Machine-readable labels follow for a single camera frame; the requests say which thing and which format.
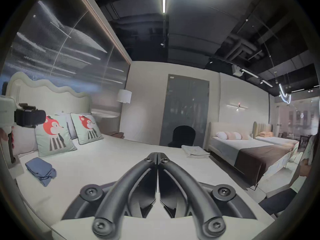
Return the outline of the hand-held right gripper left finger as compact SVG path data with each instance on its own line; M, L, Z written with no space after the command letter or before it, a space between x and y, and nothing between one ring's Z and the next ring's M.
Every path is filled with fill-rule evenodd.
M157 197L158 153L149 154L119 180L89 184L70 204L62 220L94 217L91 230L98 238L119 238L124 216L146 218Z

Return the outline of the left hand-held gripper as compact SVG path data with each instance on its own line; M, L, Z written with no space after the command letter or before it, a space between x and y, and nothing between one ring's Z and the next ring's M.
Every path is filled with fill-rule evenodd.
M7 164L14 164L20 154L38 150L35 128L45 122L46 113L26 103L16 104L14 98L0 97L0 128L9 140L1 139L1 149Z

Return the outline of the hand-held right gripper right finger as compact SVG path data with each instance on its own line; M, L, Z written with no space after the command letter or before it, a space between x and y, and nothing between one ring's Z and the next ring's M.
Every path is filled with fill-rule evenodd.
M192 216L198 238L218 238L226 232L223 212L257 220L232 186L198 182L164 153L158 153L158 186L160 203L170 218Z

